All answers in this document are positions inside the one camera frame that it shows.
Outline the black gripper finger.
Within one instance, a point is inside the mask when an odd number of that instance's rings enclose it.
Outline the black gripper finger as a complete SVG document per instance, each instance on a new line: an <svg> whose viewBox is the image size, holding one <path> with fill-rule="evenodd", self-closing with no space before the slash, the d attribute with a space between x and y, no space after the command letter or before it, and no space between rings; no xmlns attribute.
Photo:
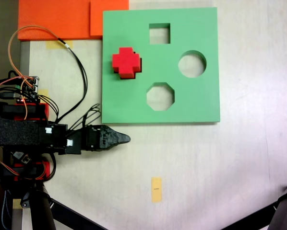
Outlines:
<svg viewBox="0 0 287 230"><path fill-rule="evenodd" d="M101 127L101 149L109 150L117 145L126 144L130 142L131 138L119 133L108 126Z"/></svg>

